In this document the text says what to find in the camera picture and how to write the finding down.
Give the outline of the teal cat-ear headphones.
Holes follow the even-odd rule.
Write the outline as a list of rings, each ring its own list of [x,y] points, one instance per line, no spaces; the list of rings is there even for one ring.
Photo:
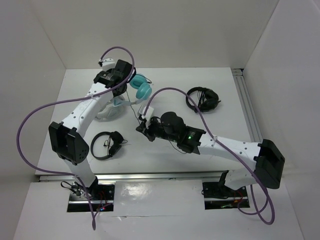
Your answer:
[[[137,73],[132,80],[130,81],[130,86],[134,89],[136,89],[135,94],[135,101],[126,101],[122,99],[122,96],[117,96],[113,98],[113,105],[115,107],[118,106],[132,106],[132,105],[138,105],[141,102],[147,100],[151,94],[152,94],[152,87],[151,82],[148,81],[148,79],[140,73]]]

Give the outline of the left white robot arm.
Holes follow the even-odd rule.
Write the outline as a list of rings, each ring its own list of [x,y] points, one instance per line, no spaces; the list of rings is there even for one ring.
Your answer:
[[[76,178],[81,178],[75,181],[88,200],[97,197],[99,184],[87,160],[90,148],[84,139],[86,131],[100,110],[127,89],[133,69],[132,64],[118,60],[113,68],[99,72],[86,95],[88,99],[82,100],[60,123],[53,121],[48,127],[52,150]]]

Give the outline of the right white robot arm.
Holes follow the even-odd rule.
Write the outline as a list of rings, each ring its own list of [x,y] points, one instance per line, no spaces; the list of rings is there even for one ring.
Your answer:
[[[249,185],[260,184],[263,189],[278,189],[281,184],[285,157],[269,139],[262,142],[243,142],[188,126],[175,112],[161,117],[141,119],[136,131],[150,142],[156,138],[176,143],[187,154],[216,156],[242,164],[241,169],[221,174],[218,190],[223,196]]]

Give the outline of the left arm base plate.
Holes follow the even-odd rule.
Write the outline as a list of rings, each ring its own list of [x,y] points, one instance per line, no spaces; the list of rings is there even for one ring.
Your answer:
[[[62,181],[60,186],[69,190],[67,205],[68,213],[90,212],[89,202],[85,191],[76,182]],[[113,212],[115,185],[111,183],[100,184],[97,192],[88,193],[89,200],[94,212]]]

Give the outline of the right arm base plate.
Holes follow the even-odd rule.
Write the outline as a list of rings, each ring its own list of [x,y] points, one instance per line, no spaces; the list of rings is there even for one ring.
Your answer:
[[[201,194],[206,210],[249,208],[248,192],[245,187],[238,190],[219,185],[218,182],[203,182]]]

